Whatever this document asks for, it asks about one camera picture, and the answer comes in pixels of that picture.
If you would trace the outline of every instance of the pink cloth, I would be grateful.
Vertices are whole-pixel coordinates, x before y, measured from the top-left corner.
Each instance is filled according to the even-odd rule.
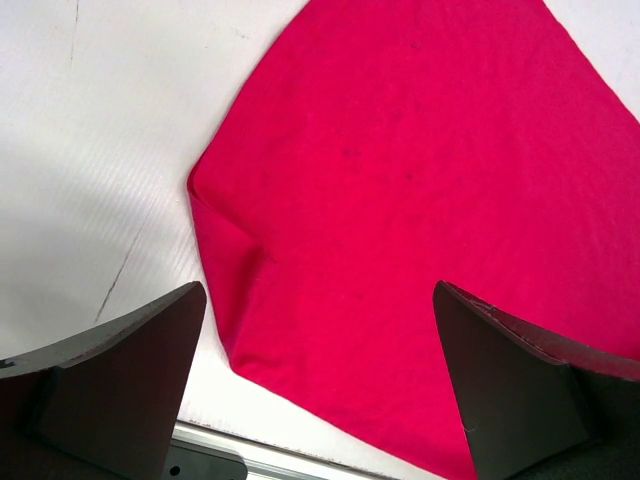
[[[436,281],[640,360],[640,126],[541,0],[311,0],[189,191],[234,371],[444,477]]]

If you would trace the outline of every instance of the white backdrop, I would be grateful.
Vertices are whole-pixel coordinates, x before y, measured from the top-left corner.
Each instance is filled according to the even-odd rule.
[[[0,358],[202,280],[184,183],[305,0],[0,0]],[[640,2],[548,0],[640,118]],[[180,418],[426,472],[233,375],[207,314]]]

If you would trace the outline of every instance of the pink t-shirt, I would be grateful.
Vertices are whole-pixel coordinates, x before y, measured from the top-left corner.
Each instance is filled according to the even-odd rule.
[[[438,280],[640,360],[640,126],[542,0],[311,0],[189,191],[234,371],[444,477]]]

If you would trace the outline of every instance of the red fabric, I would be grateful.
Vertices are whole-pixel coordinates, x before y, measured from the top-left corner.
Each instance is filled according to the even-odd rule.
[[[437,280],[640,360],[640,126],[541,0],[312,0],[189,189],[231,367],[447,478]]]

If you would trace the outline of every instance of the dark stain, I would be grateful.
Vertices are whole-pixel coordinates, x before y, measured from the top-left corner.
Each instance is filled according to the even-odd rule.
[[[69,60],[69,65],[73,63],[73,51],[76,45],[76,31],[78,30],[79,13],[80,13],[80,0],[76,0],[76,21],[73,24],[73,37],[71,38],[71,58]]]
[[[104,307],[107,306],[107,302],[109,301],[109,297],[111,296],[111,293],[113,292],[113,289],[116,288],[116,283],[118,283],[118,280],[120,280],[120,275],[122,275],[122,271],[124,270],[124,267],[127,264],[127,261],[129,260],[129,256],[131,255],[131,252],[133,251],[133,247],[136,245],[136,242],[138,241],[138,237],[140,236],[140,232],[142,232],[143,228],[144,228],[144,222],[142,222],[142,225],[138,229],[138,232],[136,233],[135,237],[133,237],[133,241],[131,242],[131,245],[129,246],[129,249],[127,250],[127,253],[124,256],[124,260],[122,261],[122,265],[120,265],[120,269],[118,270],[118,273],[116,273],[116,276],[113,279],[113,282],[111,282],[111,286],[107,290],[107,294],[105,295],[104,300],[102,301],[102,305],[100,305],[100,308],[98,309],[98,313],[96,314],[96,318],[93,321],[94,325],[98,324],[98,321],[100,320],[100,315],[102,315],[102,312],[104,311]]]
[[[238,30],[237,28],[233,29],[236,33],[236,36],[244,39],[244,40],[249,40],[251,37],[249,35],[247,35],[246,33],[241,32],[240,30]]]
[[[359,157],[362,155],[362,150],[359,148],[344,148],[342,149],[342,155],[348,158]]]

